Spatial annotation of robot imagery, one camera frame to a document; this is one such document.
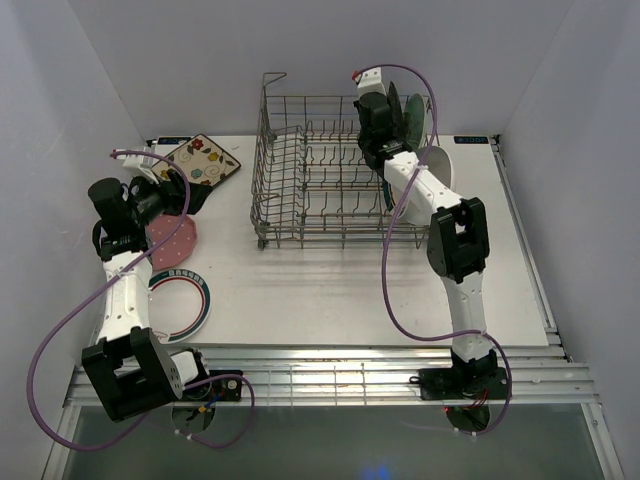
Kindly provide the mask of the black floral square plate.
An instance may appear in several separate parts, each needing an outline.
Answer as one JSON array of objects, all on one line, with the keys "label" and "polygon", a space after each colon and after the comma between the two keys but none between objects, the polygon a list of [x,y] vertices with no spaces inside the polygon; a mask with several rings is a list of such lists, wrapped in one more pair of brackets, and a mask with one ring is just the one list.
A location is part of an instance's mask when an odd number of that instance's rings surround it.
[{"label": "black floral square plate", "polygon": [[394,134],[394,138],[399,143],[405,144],[407,138],[406,122],[400,103],[400,97],[393,81],[389,83],[387,99],[391,111],[392,132]]}]

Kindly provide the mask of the round plate teal red rim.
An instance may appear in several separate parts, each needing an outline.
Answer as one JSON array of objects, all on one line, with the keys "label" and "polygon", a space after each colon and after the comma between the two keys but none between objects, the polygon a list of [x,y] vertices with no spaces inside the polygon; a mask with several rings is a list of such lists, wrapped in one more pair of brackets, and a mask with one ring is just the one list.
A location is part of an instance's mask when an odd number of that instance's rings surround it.
[{"label": "round plate teal red rim", "polygon": [[382,192],[386,209],[388,212],[392,212],[395,208],[396,201],[394,199],[393,188],[387,181],[382,182]]}]

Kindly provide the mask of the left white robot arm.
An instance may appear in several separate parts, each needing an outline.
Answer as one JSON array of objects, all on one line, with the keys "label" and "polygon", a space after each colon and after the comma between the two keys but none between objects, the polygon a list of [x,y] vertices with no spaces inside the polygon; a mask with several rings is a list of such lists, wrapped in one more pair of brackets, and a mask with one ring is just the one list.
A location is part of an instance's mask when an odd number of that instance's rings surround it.
[{"label": "left white robot arm", "polygon": [[192,348],[169,353],[149,321],[152,241],[146,232],[162,214],[192,214],[184,179],[134,177],[97,181],[88,196],[99,220],[93,241],[109,286],[97,341],[82,351],[82,366],[109,418],[115,422],[178,401],[205,397],[212,376]]}]

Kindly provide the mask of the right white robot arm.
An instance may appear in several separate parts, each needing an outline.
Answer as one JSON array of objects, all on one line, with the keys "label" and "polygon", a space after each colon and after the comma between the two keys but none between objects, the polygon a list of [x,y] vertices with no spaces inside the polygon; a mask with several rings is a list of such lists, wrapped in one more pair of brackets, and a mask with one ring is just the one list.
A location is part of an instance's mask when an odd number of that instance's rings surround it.
[{"label": "right white robot arm", "polygon": [[355,107],[366,163],[386,182],[394,213],[427,228],[427,259],[448,298],[452,365],[422,373],[419,381],[437,393],[474,397],[498,371],[493,345],[484,335],[482,281],[489,256],[485,206],[477,197],[465,199],[453,191],[454,169],[445,150],[415,149],[403,138],[395,93],[364,93]]}]

